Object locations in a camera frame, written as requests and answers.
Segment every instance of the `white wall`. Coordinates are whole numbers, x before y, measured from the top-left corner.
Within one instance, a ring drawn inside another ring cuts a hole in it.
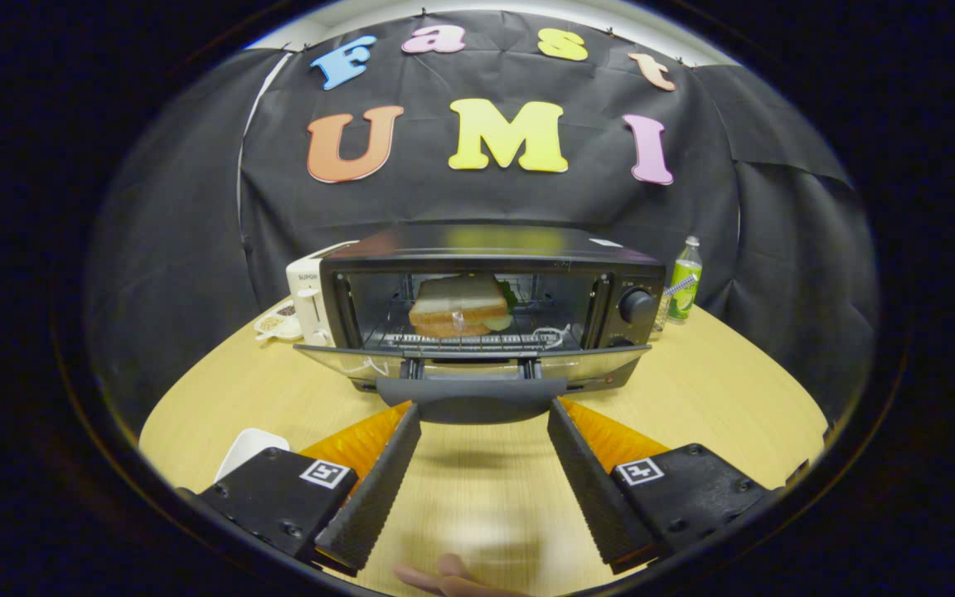
[[[615,35],[648,46],[667,56],[682,57],[689,65],[736,64],[724,53],[683,27],[649,12],[646,8],[620,0],[341,0],[309,12],[295,22],[285,24],[279,30],[256,41],[250,48],[281,48],[288,45],[289,49],[299,50],[304,44],[316,44],[323,39],[361,29],[369,24],[417,15],[422,12],[422,7],[428,12],[530,12],[587,24],[599,30],[613,27]]]

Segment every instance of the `black backdrop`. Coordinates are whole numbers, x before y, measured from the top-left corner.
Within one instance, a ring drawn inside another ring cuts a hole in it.
[[[463,27],[466,48],[402,52],[412,31],[440,23]],[[579,33],[586,60],[542,54],[545,27]],[[378,38],[367,71],[322,90],[311,61],[361,35]],[[666,65],[676,90],[648,83],[632,52]],[[489,99],[508,119],[530,101],[561,106],[569,170],[452,170],[448,105],[463,98]],[[311,121],[353,114],[341,155],[355,158],[367,147],[361,114],[382,105],[405,112],[380,170],[335,185],[308,175]],[[666,125],[673,184],[630,173],[625,114]],[[376,24],[303,53],[243,51],[160,114],[95,228],[85,321],[104,389],[139,430],[194,362],[288,294],[289,262],[390,223],[434,221],[583,227],[668,264],[698,235],[702,307],[777,359],[830,422],[863,386],[875,251],[850,178],[798,110],[743,67],[693,68],[560,19],[475,11]]]

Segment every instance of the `letter f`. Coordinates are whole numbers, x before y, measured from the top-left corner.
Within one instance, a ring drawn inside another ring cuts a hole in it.
[[[356,41],[350,41],[341,48],[323,54],[323,56],[319,56],[315,61],[312,61],[311,66],[321,68],[322,74],[327,77],[327,82],[323,83],[322,90],[333,90],[334,87],[345,83],[346,80],[356,78],[367,70],[364,65],[352,63],[365,63],[367,58],[371,57],[371,51],[367,50],[366,47],[374,44],[375,41],[378,41],[378,38],[374,35],[364,35]]]

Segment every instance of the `white plate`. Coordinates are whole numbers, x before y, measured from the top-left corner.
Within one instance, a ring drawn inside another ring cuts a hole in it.
[[[296,340],[303,336],[303,330],[300,329],[300,320],[295,313],[285,314],[282,311],[292,309],[293,300],[281,303],[275,307],[272,313],[265,314],[258,318],[253,324],[253,329],[257,330],[257,340],[266,340],[269,337],[281,337],[282,340]]]
[[[234,444],[227,450],[227,456],[223,458],[223,464],[220,464],[220,472],[216,473],[216,480],[212,482],[218,483],[220,479],[226,477],[235,468],[245,464],[246,460],[260,454],[265,449],[269,449],[269,447],[289,451],[289,442],[276,434],[269,434],[268,431],[256,430],[253,427],[242,430],[241,434],[238,434],[238,437],[235,438]]]

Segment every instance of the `white toaster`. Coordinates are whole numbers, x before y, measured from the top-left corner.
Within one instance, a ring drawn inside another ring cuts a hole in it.
[[[289,296],[293,299],[295,317],[300,322],[304,335],[304,344],[311,347],[333,347],[334,336],[327,321],[327,306],[322,297],[322,283],[319,280],[319,261],[323,257],[341,249],[343,246],[360,242],[349,240],[328,246],[323,250],[294,261],[285,268],[285,277],[289,283]]]

